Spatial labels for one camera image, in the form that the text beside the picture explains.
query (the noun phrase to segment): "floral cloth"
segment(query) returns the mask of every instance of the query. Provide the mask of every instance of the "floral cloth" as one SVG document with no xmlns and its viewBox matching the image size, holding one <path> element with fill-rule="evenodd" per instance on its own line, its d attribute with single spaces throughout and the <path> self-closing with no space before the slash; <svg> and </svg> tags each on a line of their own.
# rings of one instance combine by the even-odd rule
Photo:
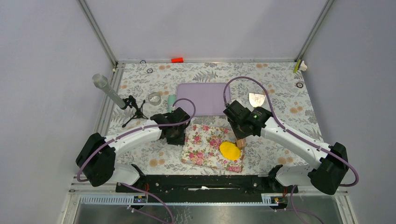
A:
<svg viewBox="0 0 396 224">
<path fill-rule="evenodd" d="M 304 134 L 322 141 L 322 135 L 313 111 L 311 101 L 305 87 L 301 72 L 293 73 L 296 63 L 146 63 L 126 64 L 118 93 L 125 98 L 132 95 L 137 104 L 150 93 L 156 91 L 162 96 L 161 104 L 153 106 L 146 103 L 143 112 L 147 117 L 166 113 L 168 96 L 175 95 L 177 85 L 192 82 L 226 83 L 237 76 L 248 76 L 259 81 L 267 88 L 274 110 L 279 119 Z M 250 106 L 248 94 L 262 93 L 255 83 L 238 79 L 230 84 L 231 99 L 240 99 L 245 106 Z M 265 100 L 263 107 L 269 110 Z M 122 110 L 115 106 L 107 134 L 116 134 L 128 128 L 142 125 L 145 120 L 132 120 L 122 128 L 134 111 L 130 108 Z M 201 124 L 211 127 L 231 129 L 225 116 L 198 116 L 191 120 L 190 125 Z M 247 146 L 244 153 L 242 172 L 230 172 L 182 163 L 183 147 L 168 145 L 166 140 L 148 142 L 131 148 L 120 156 L 117 162 L 136 164 L 142 172 L 152 175 L 266 175 L 277 164 L 285 166 L 303 165 L 306 162 L 289 149 L 257 136 L 246 138 Z"/>
<path fill-rule="evenodd" d="M 231 130 L 207 125 L 189 126 L 186 129 L 182 162 L 240 173 L 243 169 L 243 152 L 237 160 L 224 158 L 220 152 L 220 144 L 224 141 L 235 142 Z"/>
</svg>

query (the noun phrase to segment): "yellow sponge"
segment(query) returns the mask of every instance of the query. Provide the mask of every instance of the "yellow sponge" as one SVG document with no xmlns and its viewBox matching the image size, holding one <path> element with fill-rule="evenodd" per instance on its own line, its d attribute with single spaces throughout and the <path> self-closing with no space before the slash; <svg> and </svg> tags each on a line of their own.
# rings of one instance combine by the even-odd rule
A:
<svg viewBox="0 0 396 224">
<path fill-rule="evenodd" d="M 240 157 L 240 149 L 232 142 L 225 141 L 220 144 L 221 154 L 229 160 L 237 160 Z"/>
</svg>

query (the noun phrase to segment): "red object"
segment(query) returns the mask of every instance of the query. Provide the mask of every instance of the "red object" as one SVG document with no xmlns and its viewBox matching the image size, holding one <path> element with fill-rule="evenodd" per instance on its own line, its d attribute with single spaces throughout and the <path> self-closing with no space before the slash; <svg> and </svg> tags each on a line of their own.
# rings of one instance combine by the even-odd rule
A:
<svg viewBox="0 0 396 224">
<path fill-rule="evenodd" d="M 172 63 L 183 63 L 184 62 L 182 57 L 173 58 L 171 61 L 172 61 Z"/>
</svg>

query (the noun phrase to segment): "circular marker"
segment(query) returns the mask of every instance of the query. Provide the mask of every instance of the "circular marker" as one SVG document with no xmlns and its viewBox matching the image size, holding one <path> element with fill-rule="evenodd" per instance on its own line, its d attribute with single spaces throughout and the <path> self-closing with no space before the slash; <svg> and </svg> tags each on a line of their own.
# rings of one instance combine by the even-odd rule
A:
<svg viewBox="0 0 396 224">
<path fill-rule="evenodd" d="M 296 86 L 297 86 L 297 88 L 303 88 L 304 87 L 304 84 L 302 84 L 302 83 L 296 83 Z"/>
</svg>

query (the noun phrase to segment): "purple mat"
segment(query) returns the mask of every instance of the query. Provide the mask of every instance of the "purple mat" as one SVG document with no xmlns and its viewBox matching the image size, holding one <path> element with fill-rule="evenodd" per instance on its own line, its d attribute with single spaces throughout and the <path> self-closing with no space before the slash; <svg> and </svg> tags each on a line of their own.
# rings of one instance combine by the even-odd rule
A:
<svg viewBox="0 0 396 224">
<path fill-rule="evenodd" d="M 223 100 L 223 90 L 226 83 L 182 83 L 177 86 L 176 99 L 187 98 L 194 102 L 197 111 L 195 116 L 225 116 L 226 109 Z M 227 102 L 231 99 L 230 87 L 226 90 Z M 193 107 L 190 102 L 182 100 L 176 103 L 192 115 Z"/>
</svg>

